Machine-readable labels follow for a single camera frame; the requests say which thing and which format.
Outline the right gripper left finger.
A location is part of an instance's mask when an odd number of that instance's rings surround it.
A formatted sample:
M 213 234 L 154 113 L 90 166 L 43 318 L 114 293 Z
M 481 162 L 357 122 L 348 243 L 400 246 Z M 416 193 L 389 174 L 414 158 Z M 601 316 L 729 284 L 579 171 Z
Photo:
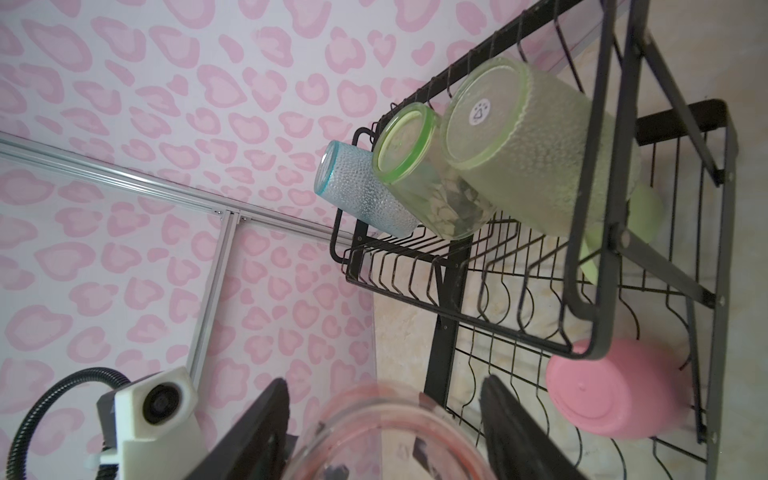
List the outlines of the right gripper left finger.
M 279 479 L 286 465 L 289 391 L 273 380 L 188 480 Z

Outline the teal textured plastic cup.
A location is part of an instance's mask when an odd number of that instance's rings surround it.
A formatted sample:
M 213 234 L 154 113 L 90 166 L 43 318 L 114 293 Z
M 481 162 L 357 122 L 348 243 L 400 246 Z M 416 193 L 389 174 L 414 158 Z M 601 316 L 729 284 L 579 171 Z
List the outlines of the teal textured plastic cup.
M 316 172 L 314 192 L 380 232 L 407 237 L 419 221 L 378 180 L 372 160 L 370 151 L 330 141 Z

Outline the pale green frosted cup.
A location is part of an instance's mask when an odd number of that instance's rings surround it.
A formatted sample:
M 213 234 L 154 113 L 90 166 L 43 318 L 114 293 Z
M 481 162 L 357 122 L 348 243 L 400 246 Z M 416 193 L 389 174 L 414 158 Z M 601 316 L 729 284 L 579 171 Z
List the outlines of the pale green frosted cup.
M 483 62 L 442 117 L 447 161 L 497 208 L 547 235 L 569 234 L 591 100 L 506 57 Z

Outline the pink transparent cup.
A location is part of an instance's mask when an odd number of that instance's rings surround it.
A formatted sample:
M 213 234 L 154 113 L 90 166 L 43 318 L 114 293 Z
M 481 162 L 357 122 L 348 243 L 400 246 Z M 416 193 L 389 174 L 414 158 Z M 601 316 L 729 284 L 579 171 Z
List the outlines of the pink transparent cup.
M 452 416 L 394 381 L 361 383 L 305 423 L 284 479 L 494 479 Z

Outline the white mug green handle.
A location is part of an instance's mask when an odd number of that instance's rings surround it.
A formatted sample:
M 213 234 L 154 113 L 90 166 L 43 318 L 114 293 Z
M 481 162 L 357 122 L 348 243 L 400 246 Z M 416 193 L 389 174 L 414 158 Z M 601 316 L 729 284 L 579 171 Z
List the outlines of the white mug green handle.
M 661 229 L 665 208 L 661 197 L 648 185 L 638 184 L 628 202 L 628 229 L 646 243 L 653 241 Z M 581 244 L 580 268 L 586 280 L 596 285 L 599 279 L 597 251 L 602 245 L 603 227 L 600 223 L 586 229 Z

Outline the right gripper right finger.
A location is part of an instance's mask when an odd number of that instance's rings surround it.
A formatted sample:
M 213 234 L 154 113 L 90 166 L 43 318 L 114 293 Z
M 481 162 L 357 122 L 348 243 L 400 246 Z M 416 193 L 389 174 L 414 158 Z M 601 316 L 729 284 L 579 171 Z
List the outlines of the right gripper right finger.
M 585 479 L 495 375 L 482 382 L 480 411 L 497 478 Z

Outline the light green transparent cup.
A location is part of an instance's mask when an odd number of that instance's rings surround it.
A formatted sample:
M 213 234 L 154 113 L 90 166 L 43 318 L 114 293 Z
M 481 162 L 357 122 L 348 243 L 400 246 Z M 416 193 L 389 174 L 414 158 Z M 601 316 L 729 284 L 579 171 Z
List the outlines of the light green transparent cup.
M 423 103 L 401 109 L 373 150 L 378 180 L 424 227 L 444 240 L 472 236 L 497 208 L 451 167 L 441 117 Z

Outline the solid pink plastic cup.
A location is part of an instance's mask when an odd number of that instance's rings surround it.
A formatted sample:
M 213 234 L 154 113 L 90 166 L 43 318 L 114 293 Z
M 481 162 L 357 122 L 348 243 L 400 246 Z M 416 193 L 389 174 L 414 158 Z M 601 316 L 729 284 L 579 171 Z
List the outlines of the solid pink plastic cup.
M 551 359 L 546 388 L 558 412 L 588 433 L 642 439 L 679 428 L 690 411 L 689 375 L 664 347 L 615 339 L 598 360 Z

